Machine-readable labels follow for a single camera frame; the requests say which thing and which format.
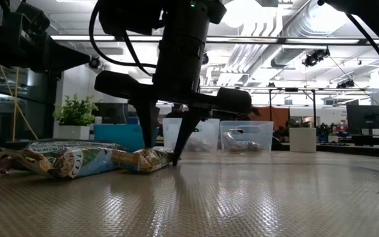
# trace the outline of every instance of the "plastic container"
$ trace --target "plastic container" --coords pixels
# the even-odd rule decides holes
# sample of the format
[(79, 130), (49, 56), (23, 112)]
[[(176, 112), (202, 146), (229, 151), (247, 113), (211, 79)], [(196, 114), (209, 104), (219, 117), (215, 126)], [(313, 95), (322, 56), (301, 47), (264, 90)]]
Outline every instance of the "plastic container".
[(264, 152), (271, 152), (273, 138), (273, 122), (263, 121), (222, 121), (220, 123), (220, 134), (222, 150), (230, 152), (231, 143), (227, 135), (231, 135), (237, 142), (253, 142), (263, 147)]
[[(113, 142), (126, 148), (128, 152), (135, 152), (144, 148), (143, 130), (137, 124), (100, 124), (94, 127), (95, 140)], [(153, 145), (159, 131), (153, 135)]]
[[(163, 119), (163, 141), (167, 148), (175, 148), (182, 118)], [(215, 152), (217, 151), (220, 120), (216, 118), (199, 122), (189, 137), (184, 151)]]

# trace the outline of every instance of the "snack bag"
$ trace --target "snack bag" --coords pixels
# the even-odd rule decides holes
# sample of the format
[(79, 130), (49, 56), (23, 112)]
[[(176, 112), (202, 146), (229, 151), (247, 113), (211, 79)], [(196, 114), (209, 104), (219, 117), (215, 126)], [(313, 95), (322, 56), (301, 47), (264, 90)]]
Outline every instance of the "snack bag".
[(121, 169), (134, 172), (153, 172), (168, 165), (173, 156), (173, 150), (164, 147), (141, 149), (133, 153), (116, 150), (112, 161), (117, 162)]
[(116, 150), (109, 148), (67, 147), (58, 152), (43, 154), (28, 149), (3, 151), (28, 170), (48, 178), (78, 178), (118, 168), (111, 160)]
[(235, 130), (229, 130), (223, 133), (222, 139), (226, 143), (228, 152), (237, 153), (237, 152), (263, 152), (264, 147), (260, 144), (251, 141), (237, 141), (232, 134), (238, 133)]
[[(86, 148), (110, 148), (110, 149), (122, 149), (117, 144), (103, 143), (103, 142), (86, 142), (86, 141), (68, 141), (68, 140), (41, 140), (38, 142), (29, 143), (24, 150), (31, 151), (33, 153), (56, 153), (62, 151), (66, 147), (86, 147)], [(9, 170), (14, 169), (16, 171), (31, 171), (28, 167), (25, 167), (22, 163), (18, 162), (18, 159), (4, 154), (0, 158), (0, 173), (7, 174)]]

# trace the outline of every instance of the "green plant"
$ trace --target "green plant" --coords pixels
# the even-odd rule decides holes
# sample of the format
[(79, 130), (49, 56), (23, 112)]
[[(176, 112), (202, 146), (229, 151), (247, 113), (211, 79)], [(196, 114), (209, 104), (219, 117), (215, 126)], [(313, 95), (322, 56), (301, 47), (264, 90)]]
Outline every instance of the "green plant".
[(95, 120), (91, 114), (93, 110), (97, 110), (96, 105), (91, 102), (93, 96), (87, 96), (81, 101), (78, 101), (77, 94), (72, 99), (68, 95), (65, 98), (65, 105), (57, 105), (57, 110), (53, 113), (59, 125), (87, 126)]
[(309, 124), (311, 122), (297, 122), (295, 121), (294, 119), (289, 119), (287, 122), (286, 122), (286, 127), (287, 128), (309, 128)]
[(318, 128), (316, 128), (316, 134), (318, 136), (328, 136), (333, 132), (333, 126), (328, 126), (322, 123)]

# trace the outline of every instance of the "blue box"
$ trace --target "blue box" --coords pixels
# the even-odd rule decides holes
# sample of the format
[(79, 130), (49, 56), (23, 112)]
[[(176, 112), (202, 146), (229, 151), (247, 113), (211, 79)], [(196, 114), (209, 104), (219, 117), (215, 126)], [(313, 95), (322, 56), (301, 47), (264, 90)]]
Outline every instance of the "blue box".
[[(126, 148), (128, 152), (134, 152), (144, 148), (143, 130), (137, 124), (98, 124), (94, 126), (95, 140), (103, 142), (114, 142)], [(159, 131), (153, 135), (153, 145)]]

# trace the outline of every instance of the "black cable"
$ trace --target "black cable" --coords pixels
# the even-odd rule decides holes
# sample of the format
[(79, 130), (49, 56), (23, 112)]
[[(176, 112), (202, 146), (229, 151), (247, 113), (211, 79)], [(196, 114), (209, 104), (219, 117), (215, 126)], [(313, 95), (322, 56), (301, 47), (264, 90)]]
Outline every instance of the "black cable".
[(115, 64), (115, 65), (120, 65), (120, 66), (138, 66), (139, 68), (140, 67), (150, 67), (150, 68), (156, 68), (156, 65), (152, 65), (152, 64), (147, 64), (147, 63), (143, 63), (143, 64), (139, 64), (139, 63), (124, 63), (124, 62), (119, 62), (119, 61), (116, 61), (114, 59), (111, 59), (109, 58), (108, 56), (106, 56), (99, 48), (98, 46), (96, 45), (96, 42), (95, 42), (95, 38), (94, 38), (94, 28), (95, 28), (95, 22), (96, 22), (96, 17), (97, 17), (97, 14), (99, 13), (100, 11), (100, 7), (101, 7), (101, 2), (102, 1), (98, 1), (96, 2), (96, 5), (93, 9), (93, 11), (91, 12), (91, 16), (90, 16), (90, 23), (89, 23), (89, 38), (90, 38), (90, 43), (91, 43), (91, 46), (93, 46), (93, 48), (95, 49), (95, 51), (106, 61), (112, 63), (112, 64)]
[(132, 43), (130, 41), (130, 38), (128, 37), (128, 33), (126, 32), (125, 29), (122, 29), (122, 35), (123, 35), (123, 38), (124, 38), (124, 41), (125, 41), (125, 45), (127, 46), (128, 50), (130, 51), (131, 53), (131, 57), (133, 58), (134, 62), (136, 62), (136, 64), (138, 65), (138, 68), (140, 70), (142, 70), (144, 73), (146, 73), (147, 75), (149, 76), (153, 76), (152, 74), (148, 73), (143, 65), (141, 64), (141, 62), (139, 61), (138, 59), (138, 56), (137, 56), (137, 53), (136, 51), (134, 50), (134, 47), (132, 47)]
[(350, 19), (350, 21), (352, 21), (352, 23), (358, 28), (358, 30), (365, 36), (366, 40), (369, 41), (369, 43), (375, 49), (375, 51), (377, 52), (379, 56), (379, 46), (375, 43), (373, 38), (368, 34), (368, 32), (366, 32), (366, 30), (361, 26), (361, 24), (359, 24), (359, 22), (355, 19), (355, 17), (353, 17), (351, 14), (346, 14), (346, 16), (348, 17), (348, 19)]
[[(338, 64), (338, 63), (337, 63), (337, 62), (336, 62), (331, 56), (330, 56), (330, 58), (333, 60), (334, 64), (335, 64), (335, 65), (341, 70), (341, 72), (342, 72), (343, 74), (345, 74), (345, 76), (347, 76), (348, 79), (350, 79), (350, 80), (353, 81), (353, 79), (350, 78), (350, 76), (347, 75), (346, 72), (345, 72), (343, 69), (341, 69), (341, 67), (339, 66), (339, 64)], [(353, 81), (353, 83), (355, 84), (355, 86), (357, 86), (359, 89), (361, 89), (362, 92), (365, 93), (365, 95), (367, 95), (367, 96), (369, 97), (369, 99), (373, 100), (373, 102), (375, 102), (377, 105), (379, 105), (379, 102), (377, 102), (374, 98), (371, 97), (370, 94), (368, 94), (368, 93), (367, 93), (366, 91), (364, 91), (361, 87), (359, 87), (358, 84), (356, 84), (355, 81)]]

